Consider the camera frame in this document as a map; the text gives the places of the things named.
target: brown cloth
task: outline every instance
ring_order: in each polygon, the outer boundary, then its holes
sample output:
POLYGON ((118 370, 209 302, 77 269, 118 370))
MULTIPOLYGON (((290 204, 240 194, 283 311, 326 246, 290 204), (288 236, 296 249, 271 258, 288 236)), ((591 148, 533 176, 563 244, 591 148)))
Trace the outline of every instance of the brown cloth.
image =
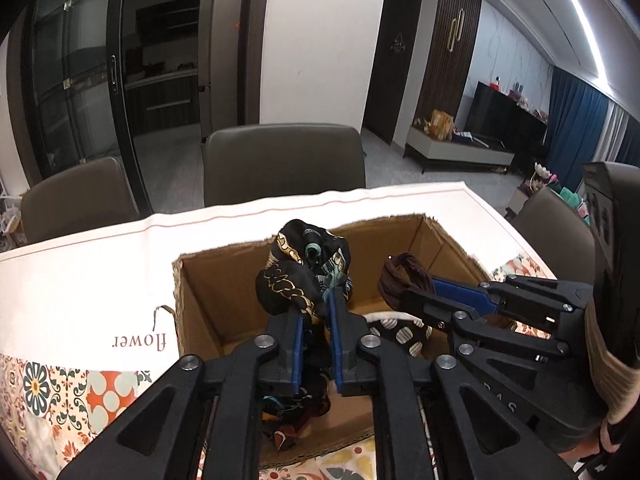
POLYGON ((389 256, 382 267, 382 273, 378 280, 378 292, 385 303, 394 310, 400 310, 400 298, 402 293, 411 286, 435 293, 433 281, 429 273, 424 270, 418 259, 411 253, 400 253, 389 256), (403 269, 409 280, 401 274, 403 269))

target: ceiling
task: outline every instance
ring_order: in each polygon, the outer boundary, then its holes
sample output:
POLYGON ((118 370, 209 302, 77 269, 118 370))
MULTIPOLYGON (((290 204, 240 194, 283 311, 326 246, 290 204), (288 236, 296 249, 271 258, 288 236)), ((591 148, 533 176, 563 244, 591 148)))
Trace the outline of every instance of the ceiling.
POLYGON ((590 82, 640 119, 640 42, 608 0, 577 0, 594 41, 571 0, 487 0, 550 63, 590 82), (600 52, 600 70, 594 57, 600 52))

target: blue curtain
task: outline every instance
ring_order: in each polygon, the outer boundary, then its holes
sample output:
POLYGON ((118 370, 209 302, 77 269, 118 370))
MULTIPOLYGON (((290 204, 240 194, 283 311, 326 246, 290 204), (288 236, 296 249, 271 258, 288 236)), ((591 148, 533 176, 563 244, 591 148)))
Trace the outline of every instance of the blue curtain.
POLYGON ((575 191, 582 165, 591 161, 598 145, 609 99, 581 79, 554 67, 546 145, 546 166, 560 184, 575 191))
POLYGON ((633 117, 629 117, 616 162, 640 168, 640 123, 633 117))

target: wooden door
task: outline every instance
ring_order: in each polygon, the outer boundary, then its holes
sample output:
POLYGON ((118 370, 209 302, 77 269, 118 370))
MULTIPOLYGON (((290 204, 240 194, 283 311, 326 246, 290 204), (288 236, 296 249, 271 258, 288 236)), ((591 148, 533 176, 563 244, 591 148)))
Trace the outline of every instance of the wooden door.
POLYGON ((421 5, 422 0, 385 0, 382 5, 363 125, 388 144, 396 131, 421 5))
POLYGON ((482 0, 438 0, 429 59, 414 117, 455 118, 476 44, 482 0))

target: chair backrest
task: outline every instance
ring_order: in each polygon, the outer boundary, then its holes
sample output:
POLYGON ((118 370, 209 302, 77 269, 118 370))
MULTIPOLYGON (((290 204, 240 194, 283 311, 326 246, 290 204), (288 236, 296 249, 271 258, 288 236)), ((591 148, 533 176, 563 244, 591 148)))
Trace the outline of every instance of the chair backrest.
POLYGON ((588 225, 549 188, 522 206, 511 221, 558 280, 593 285, 595 245, 588 225))
POLYGON ((337 124, 256 124, 211 134, 205 206, 365 187, 360 134, 337 124))
POLYGON ((53 175, 20 205, 30 244, 140 217, 119 161, 108 156, 53 175))

